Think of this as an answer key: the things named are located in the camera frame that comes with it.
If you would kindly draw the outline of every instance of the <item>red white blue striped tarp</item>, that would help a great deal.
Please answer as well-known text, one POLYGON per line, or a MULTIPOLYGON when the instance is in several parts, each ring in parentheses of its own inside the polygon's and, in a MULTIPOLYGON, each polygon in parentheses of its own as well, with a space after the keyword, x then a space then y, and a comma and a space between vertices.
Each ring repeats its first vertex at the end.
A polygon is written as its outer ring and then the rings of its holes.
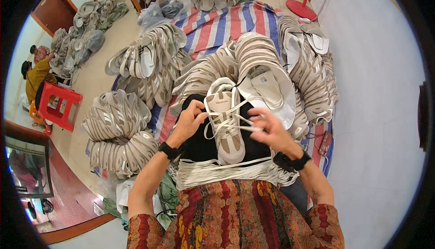
MULTIPOLYGON (((228 40, 237 40, 243 33, 249 31, 271 38, 279 53, 278 19, 282 15, 281 10, 274 9, 268 4, 248 1, 231 8, 212 12, 200 11, 193 7, 180 14, 173 23, 186 33, 188 43, 184 49, 195 60, 214 53, 228 40)), ((176 117, 172 116, 168 110, 174 101, 175 97, 172 97, 168 105, 160 108, 155 104, 151 110, 152 118, 148 127, 153 130, 154 136, 159 142, 164 142, 167 139, 169 131, 175 124, 176 117)), ((324 131, 332 133, 332 122, 310 127, 310 134, 322 135, 324 131)), ((303 140, 302 144, 307 147, 307 152, 313 158, 314 163, 323 171, 325 176, 328 176, 334 141, 329 148, 328 159, 325 159, 318 152, 323 136, 311 135, 310 137, 313 138, 303 140)))

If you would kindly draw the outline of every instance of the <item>mobile phone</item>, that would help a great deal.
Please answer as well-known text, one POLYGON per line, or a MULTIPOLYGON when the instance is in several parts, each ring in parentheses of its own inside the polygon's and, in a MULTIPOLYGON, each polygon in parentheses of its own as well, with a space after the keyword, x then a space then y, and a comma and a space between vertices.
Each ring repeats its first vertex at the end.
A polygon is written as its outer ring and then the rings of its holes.
POLYGON ((319 148, 319 154, 326 156, 329 150, 329 145, 331 145, 332 134, 329 131, 325 131, 323 135, 323 140, 319 148))

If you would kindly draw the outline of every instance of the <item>black wristwatch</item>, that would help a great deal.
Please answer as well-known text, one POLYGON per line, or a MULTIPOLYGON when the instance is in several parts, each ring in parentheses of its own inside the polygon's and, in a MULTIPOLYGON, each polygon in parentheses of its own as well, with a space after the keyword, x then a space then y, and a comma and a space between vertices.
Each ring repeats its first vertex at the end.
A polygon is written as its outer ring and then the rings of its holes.
POLYGON ((302 158, 295 160, 291 160, 284 153, 278 152, 278 154, 273 158, 273 162, 287 172, 294 172, 302 170, 310 159, 311 157, 305 152, 302 158))
POLYGON ((181 148, 171 148, 166 142, 160 144, 159 151, 165 153, 171 162, 181 154, 181 148))

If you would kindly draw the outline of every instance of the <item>patterned shirt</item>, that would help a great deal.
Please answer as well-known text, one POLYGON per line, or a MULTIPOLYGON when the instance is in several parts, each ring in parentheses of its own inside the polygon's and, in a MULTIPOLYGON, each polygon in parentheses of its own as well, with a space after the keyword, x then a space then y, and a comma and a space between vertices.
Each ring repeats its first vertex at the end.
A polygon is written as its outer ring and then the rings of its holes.
POLYGON ((38 52, 38 54, 35 55, 35 57, 33 58, 33 62, 35 63, 35 65, 38 64, 38 62, 40 62, 41 60, 45 59, 45 57, 50 54, 50 49, 43 45, 39 46, 38 49, 35 50, 38 52))
POLYGON ((219 181, 186 189, 178 196, 178 216, 166 231, 150 215, 130 219, 128 249, 345 247, 333 206, 312 207, 305 221, 290 200, 266 181, 219 181))

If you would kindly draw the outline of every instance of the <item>shoe tongue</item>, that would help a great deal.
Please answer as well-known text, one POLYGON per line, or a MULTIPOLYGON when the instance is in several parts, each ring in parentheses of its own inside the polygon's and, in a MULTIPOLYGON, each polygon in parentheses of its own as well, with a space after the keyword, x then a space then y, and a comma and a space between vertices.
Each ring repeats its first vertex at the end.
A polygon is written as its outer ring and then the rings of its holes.
POLYGON ((231 109, 231 92, 217 92, 207 96, 207 104, 211 111, 222 113, 231 109))

